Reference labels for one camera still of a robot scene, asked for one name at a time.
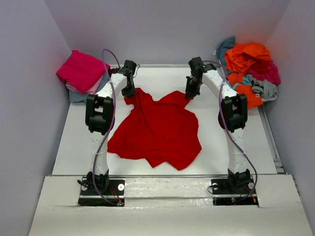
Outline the red t shirt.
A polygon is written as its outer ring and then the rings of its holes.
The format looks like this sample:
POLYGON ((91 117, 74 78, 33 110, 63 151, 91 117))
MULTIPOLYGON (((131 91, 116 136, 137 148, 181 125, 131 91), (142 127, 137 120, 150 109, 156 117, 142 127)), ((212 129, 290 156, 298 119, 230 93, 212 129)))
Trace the red t shirt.
POLYGON ((168 163, 180 171, 201 152, 198 119, 186 109, 189 101, 184 93, 176 90, 155 101, 137 88, 125 103, 134 107, 108 141, 109 153, 124 159, 146 159, 153 168, 168 163))

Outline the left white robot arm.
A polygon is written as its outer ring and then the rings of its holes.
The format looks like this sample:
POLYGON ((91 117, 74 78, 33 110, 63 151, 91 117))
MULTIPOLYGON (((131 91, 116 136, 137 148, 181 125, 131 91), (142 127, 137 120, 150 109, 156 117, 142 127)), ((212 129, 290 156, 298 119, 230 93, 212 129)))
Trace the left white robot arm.
POLYGON ((91 134, 92 156, 84 184, 101 195, 109 186, 107 143, 115 122, 116 98, 119 94, 124 97, 135 95, 133 78, 136 68, 135 62, 126 60, 123 67, 112 69, 106 85, 86 100, 85 124, 91 134))

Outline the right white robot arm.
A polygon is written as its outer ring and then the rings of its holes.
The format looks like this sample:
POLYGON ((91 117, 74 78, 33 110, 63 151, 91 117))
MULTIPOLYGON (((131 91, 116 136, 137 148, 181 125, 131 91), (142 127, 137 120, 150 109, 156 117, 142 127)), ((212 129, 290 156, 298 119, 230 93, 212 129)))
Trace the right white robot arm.
POLYGON ((244 129, 248 120, 248 101, 245 94, 233 90, 224 76, 215 75, 216 66, 205 64, 200 57, 189 61, 190 76, 187 76, 185 96, 194 98, 205 85, 219 101, 219 125, 224 130, 228 148, 228 176, 212 180, 211 193, 214 195, 245 194, 252 177, 249 170, 251 162, 244 151, 244 129))

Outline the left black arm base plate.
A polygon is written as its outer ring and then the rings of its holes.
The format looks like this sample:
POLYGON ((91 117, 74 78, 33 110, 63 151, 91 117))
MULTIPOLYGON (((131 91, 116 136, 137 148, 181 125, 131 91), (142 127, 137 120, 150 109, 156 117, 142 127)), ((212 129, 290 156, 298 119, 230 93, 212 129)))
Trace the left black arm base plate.
POLYGON ((78 205, 82 207, 124 207, 125 180, 111 178, 106 190, 95 190, 93 183, 88 183, 85 177, 77 180, 81 185, 78 205))

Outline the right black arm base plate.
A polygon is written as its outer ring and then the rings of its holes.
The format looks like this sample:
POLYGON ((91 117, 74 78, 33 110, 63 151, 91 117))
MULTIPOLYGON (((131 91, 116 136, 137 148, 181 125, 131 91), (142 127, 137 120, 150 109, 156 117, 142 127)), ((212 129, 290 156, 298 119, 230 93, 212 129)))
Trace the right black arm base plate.
POLYGON ((243 184, 236 189, 227 185, 227 179, 215 178, 211 180, 207 191, 213 197, 214 206, 258 206, 256 190, 252 190, 254 181, 243 184))

